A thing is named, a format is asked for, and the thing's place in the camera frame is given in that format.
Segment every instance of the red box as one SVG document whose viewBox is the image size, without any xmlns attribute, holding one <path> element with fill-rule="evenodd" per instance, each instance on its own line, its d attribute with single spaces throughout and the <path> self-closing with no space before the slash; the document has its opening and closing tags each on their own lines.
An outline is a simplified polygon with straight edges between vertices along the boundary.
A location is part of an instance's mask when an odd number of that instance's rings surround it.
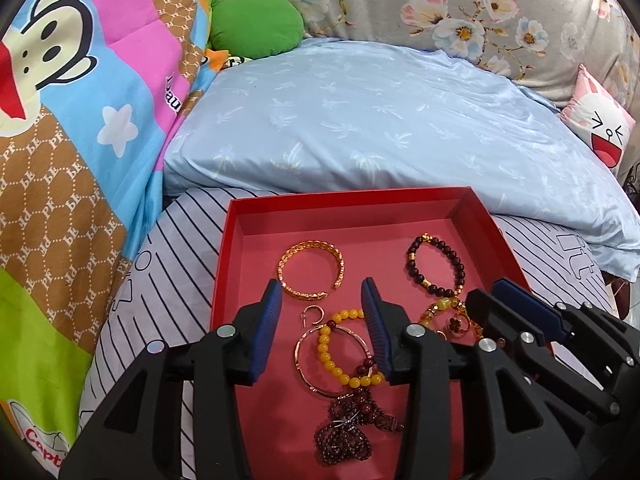
<svg viewBox="0 0 640 480">
<path fill-rule="evenodd" d="M 229 205 L 218 261 L 210 328 L 233 321 L 238 308 L 258 301 L 268 280 L 276 277 L 282 254 L 304 240 L 322 240 L 342 252 L 344 279 L 332 290 L 337 266 L 322 250 L 305 250 L 284 268 L 287 283 L 301 292 L 331 291 L 318 303 L 330 317 L 343 309 L 360 307 L 360 285 L 373 277 L 385 301 L 397 303 L 418 320 L 437 298 L 429 296 L 407 275 L 406 250 L 418 235 L 428 232 L 446 241 L 465 265 L 465 291 L 490 290 L 508 277 L 529 289 L 524 274 L 494 220 L 468 187 L 390 189 L 317 194 L 292 194 L 232 200 Z M 453 286 L 453 270 L 446 257 L 431 246 L 418 250 L 417 266 L 433 283 Z M 373 426 L 369 437 L 373 456 L 327 467 L 316 458 L 314 434 L 329 422 L 329 400 L 313 394 L 300 380 L 293 349 L 305 331 L 300 313 L 305 301 L 283 294 L 282 312 L 266 371 L 251 388 L 237 387 L 242 434 L 256 480 L 388 480 L 393 478 L 401 435 Z M 316 320 L 316 312 L 309 317 Z M 361 320 L 345 326 L 367 344 Z M 471 334 L 466 341 L 473 342 Z M 300 352 L 307 377 L 318 387 L 338 391 L 335 378 L 316 358 L 315 338 Z M 332 337 L 330 352 L 338 366 L 353 370 L 364 354 L 347 336 Z M 406 386 L 376 386 L 374 398 L 385 412 L 404 420 Z M 462 473 L 462 406 L 452 383 L 452 474 Z"/>
</svg>

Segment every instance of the rose gold bangle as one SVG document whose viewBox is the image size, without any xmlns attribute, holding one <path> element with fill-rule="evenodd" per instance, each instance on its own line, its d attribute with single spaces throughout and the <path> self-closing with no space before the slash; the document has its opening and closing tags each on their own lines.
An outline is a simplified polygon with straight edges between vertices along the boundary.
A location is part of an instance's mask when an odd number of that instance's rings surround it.
<svg viewBox="0 0 640 480">
<path fill-rule="evenodd" d="M 307 379 L 305 377 L 305 375 L 304 375 L 304 373 L 302 371 L 302 367 L 300 366 L 300 360 L 299 360 L 300 345 L 302 345 L 302 342 L 307 338 L 307 336 L 311 335 L 313 332 L 316 332 L 317 330 L 320 330 L 323 326 L 326 326 L 326 325 L 315 326 L 312 329 L 307 330 L 305 333 L 303 333 L 302 337 L 296 343 L 296 347 L 295 347 L 295 349 L 293 351 L 293 364 L 296 367 L 296 370 L 300 374 L 300 377 L 302 378 L 302 380 L 304 381 L 306 386 L 308 386 L 308 388 L 313 393 L 322 395 L 323 397 L 327 397 L 329 399 L 341 399 L 341 398 L 346 397 L 346 396 L 351 395 L 351 394 L 347 394 L 347 395 L 345 395 L 345 394 L 334 394 L 332 392 L 328 392 L 326 390 L 322 390 L 320 388 L 316 388 L 315 386 L 313 386 L 313 384 L 311 384 L 309 379 Z M 360 347 L 364 350 L 366 358 L 367 359 L 371 359 L 371 352 L 369 352 L 369 348 L 367 348 L 367 344 L 364 342 L 364 339 L 361 338 L 358 334 L 356 334 L 353 330 L 349 330 L 347 327 L 340 326 L 340 325 L 336 325 L 335 329 L 333 329 L 333 330 L 342 330 L 343 332 L 346 332 L 351 337 L 353 337 L 358 342 Z"/>
<path fill-rule="evenodd" d="M 322 298 L 326 298 L 329 294 L 327 292 L 315 292 L 313 294 L 298 292 L 287 285 L 282 275 L 282 269 L 284 269 L 284 265 L 289 261 L 290 257 L 292 257 L 296 253 L 299 253 L 300 251 L 309 248 L 322 249 L 333 255 L 333 257 L 338 262 L 338 278 L 335 280 L 333 288 L 335 290 L 340 286 L 340 284 L 342 283 L 342 278 L 344 276 L 344 260 L 342 259 L 342 254 L 334 245 L 327 242 L 321 242 L 320 240 L 308 240 L 289 248 L 287 252 L 282 255 L 278 263 L 278 281 L 280 282 L 280 285 L 282 285 L 284 291 L 290 296 L 303 301 L 317 301 L 322 300 Z"/>
</svg>

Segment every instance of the light blue bed sheet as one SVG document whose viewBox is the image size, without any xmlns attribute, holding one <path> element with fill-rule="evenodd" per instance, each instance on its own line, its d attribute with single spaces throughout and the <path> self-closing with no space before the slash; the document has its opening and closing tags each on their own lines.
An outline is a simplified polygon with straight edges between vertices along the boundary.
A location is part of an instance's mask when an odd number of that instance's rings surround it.
<svg viewBox="0 0 640 480">
<path fill-rule="evenodd" d="M 165 191 L 472 186 L 494 214 L 576 230 L 634 281 L 640 218 L 555 114 L 443 52 L 305 40 L 222 71 L 165 155 Z"/>
</svg>

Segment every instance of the monkey cartoon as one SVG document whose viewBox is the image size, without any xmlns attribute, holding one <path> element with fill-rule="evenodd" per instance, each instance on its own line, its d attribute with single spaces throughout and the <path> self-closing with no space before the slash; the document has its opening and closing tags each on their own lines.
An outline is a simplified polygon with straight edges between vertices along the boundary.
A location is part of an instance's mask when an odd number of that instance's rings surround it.
<svg viewBox="0 0 640 480">
<path fill-rule="evenodd" d="M 0 137 L 24 133 L 40 113 L 40 90 L 85 76 L 94 20 L 80 0 L 36 0 L 22 30 L 0 42 Z"/>
</svg>

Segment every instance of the dark red beaded bracelet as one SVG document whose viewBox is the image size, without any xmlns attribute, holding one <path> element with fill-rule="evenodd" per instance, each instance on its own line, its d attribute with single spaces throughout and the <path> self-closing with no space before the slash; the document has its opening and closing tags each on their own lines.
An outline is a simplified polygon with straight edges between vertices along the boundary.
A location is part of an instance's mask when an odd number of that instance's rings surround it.
<svg viewBox="0 0 640 480">
<path fill-rule="evenodd" d="M 443 288 L 441 286 L 435 285 L 434 283 L 431 283 L 420 273 L 418 267 L 416 267 L 415 253 L 424 242 L 427 242 L 432 246 L 440 249 L 451 262 L 456 275 L 455 290 L 453 290 L 452 288 Z M 465 266 L 460 262 L 460 258 L 458 257 L 456 251 L 451 249 L 451 247 L 449 247 L 443 240 L 439 240 L 435 236 L 431 236 L 427 233 L 423 234 L 422 236 L 418 236 L 414 240 L 414 243 L 411 244 L 411 247 L 409 247 L 406 256 L 406 268 L 409 272 L 409 276 L 414 279 L 415 283 L 418 283 L 419 285 L 422 285 L 424 288 L 426 288 L 429 294 L 434 294 L 439 298 L 456 298 L 462 293 L 462 287 L 463 285 L 465 285 Z"/>
</svg>

